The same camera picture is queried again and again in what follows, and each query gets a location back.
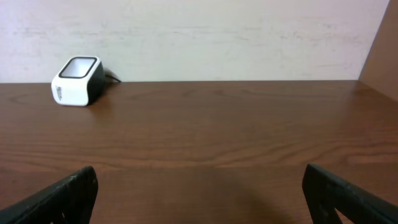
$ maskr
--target small white cube device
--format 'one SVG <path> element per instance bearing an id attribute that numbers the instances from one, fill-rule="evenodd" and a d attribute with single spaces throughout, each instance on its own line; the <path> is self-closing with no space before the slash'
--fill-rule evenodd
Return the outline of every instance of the small white cube device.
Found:
<path id="1" fill-rule="evenodd" d="M 105 74 L 98 57 L 71 58 L 54 77 L 51 90 L 61 105 L 86 106 L 94 102 L 105 87 Z"/>

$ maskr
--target wooden table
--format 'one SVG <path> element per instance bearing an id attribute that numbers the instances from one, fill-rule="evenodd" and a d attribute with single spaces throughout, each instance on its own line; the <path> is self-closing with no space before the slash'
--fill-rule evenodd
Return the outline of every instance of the wooden table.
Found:
<path id="1" fill-rule="evenodd" d="M 0 85 L 0 208 L 83 166 L 91 223 L 310 223 L 319 164 L 398 204 L 398 104 L 354 81 L 120 83 L 89 107 Z"/>

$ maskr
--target brown wooden panel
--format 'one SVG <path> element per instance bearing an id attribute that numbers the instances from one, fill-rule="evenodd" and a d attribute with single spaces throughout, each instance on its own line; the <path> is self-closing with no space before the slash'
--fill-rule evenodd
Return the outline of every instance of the brown wooden panel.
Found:
<path id="1" fill-rule="evenodd" d="M 359 78 L 398 100 L 398 1 L 391 0 Z"/>
<path id="2" fill-rule="evenodd" d="M 309 162 L 398 203 L 398 104 L 356 81 L 0 85 L 0 208 L 83 166 L 92 223 L 308 223 Z"/>

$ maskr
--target black object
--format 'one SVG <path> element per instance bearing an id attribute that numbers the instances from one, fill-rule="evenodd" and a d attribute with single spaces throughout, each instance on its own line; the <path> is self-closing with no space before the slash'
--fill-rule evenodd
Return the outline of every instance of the black object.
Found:
<path id="1" fill-rule="evenodd" d="M 94 168 L 76 173 L 0 211 L 0 223 L 79 223 L 91 218 L 98 181 Z"/>
<path id="2" fill-rule="evenodd" d="M 398 223 L 398 207 L 319 166 L 307 166 L 302 187 L 314 224 L 342 224 L 335 209 L 354 223 Z"/>

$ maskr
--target white wall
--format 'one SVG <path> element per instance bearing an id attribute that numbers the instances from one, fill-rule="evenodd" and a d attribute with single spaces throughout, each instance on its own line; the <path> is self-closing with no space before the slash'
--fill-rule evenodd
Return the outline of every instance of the white wall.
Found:
<path id="1" fill-rule="evenodd" d="M 0 82 L 356 80 L 388 0 L 0 0 Z"/>

